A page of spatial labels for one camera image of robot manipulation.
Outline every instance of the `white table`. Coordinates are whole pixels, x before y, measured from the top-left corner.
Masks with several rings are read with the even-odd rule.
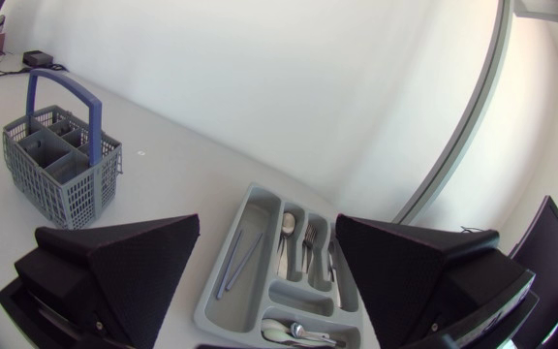
[[[18,56],[6,58],[2,70],[14,70],[18,61]],[[117,179],[113,202],[92,227],[189,213],[200,216],[200,238],[155,347],[194,348],[200,343],[241,346],[197,329],[193,311],[249,184],[257,182],[330,218],[337,210],[289,176],[70,76],[103,101],[103,129],[123,144],[124,175]],[[2,129],[24,115],[27,81],[28,75],[0,78],[0,290],[16,277],[14,262],[36,247],[34,229],[53,226],[16,189],[3,159]],[[49,105],[87,119],[82,102],[54,82],[39,79],[36,108]],[[365,319],[364,324],[362,347],[378,347],[371,323]],[[0,305],[0,348],[31,347]]]

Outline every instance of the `gray cutlery organizer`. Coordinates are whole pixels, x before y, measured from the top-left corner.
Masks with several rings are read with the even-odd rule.
[[[287,239],[287,279],[277,274],[277,253],[284,212],[296,218],[294,233]],[[316,228],[313,262],[307,273],[300,270],[305,229]],[[240,261],[258,232],[262,240],[237,278],[232,289],[220,300],[216,295],[228,260],[242,229],[233,259]],[[334,262],[337,282],[328,270],[328,244],[334,237],[334,222],[307,208],[296,205],[270,191],[252,184],[230,227],[212,272],[197,304],[194,321],[205,331],[230,340],[264,348],[288,345],[266,340],[261,332],[262,319],[270,318],[289,326],[298,322],[307,331],[328,333],[330,338],[346,342],[346,348],[361,347],[362,301],[339,244]],[[337,287],[342,308],[337,307]]]

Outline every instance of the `cable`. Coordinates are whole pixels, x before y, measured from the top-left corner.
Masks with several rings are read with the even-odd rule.
[[[484,232],[484,229],[480,229],[480,228],[467,228],[465,226],[460,226],[460,228],[462,228],[462,233]]]
[[[8,76],[8,75],[25,74],[25,73],[31,72],[34,69],[50,69],[50,70],[53,70],[53,71],[56,71],[56,72],[60,72],[60,71],[68,72],[68,69],[63,64],[48,64],[48,65],[45,65],[43,67],[22,68],[18,71],[15,71],[15,72],[4,72],[0,68],[0,77],[4,77],[4,76]]]

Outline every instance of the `power adapter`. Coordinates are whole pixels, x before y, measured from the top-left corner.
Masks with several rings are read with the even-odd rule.
[[[53,56],[40,50],[27,51],[23,53],[23,64],[32,68],[48,67],[53,64]]]

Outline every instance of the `dish rack cutlery basket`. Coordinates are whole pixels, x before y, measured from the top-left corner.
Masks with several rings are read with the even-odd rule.
[[[67,88],[89,108],[89,125],[57,106],[34,111],[38,77]],[[122,173],[122,144],[101,131],[102,103],[59,73],[29,75],[26,115],[4,127],[6,165],[27,199],[55,225],[80,229],[100,217]]]

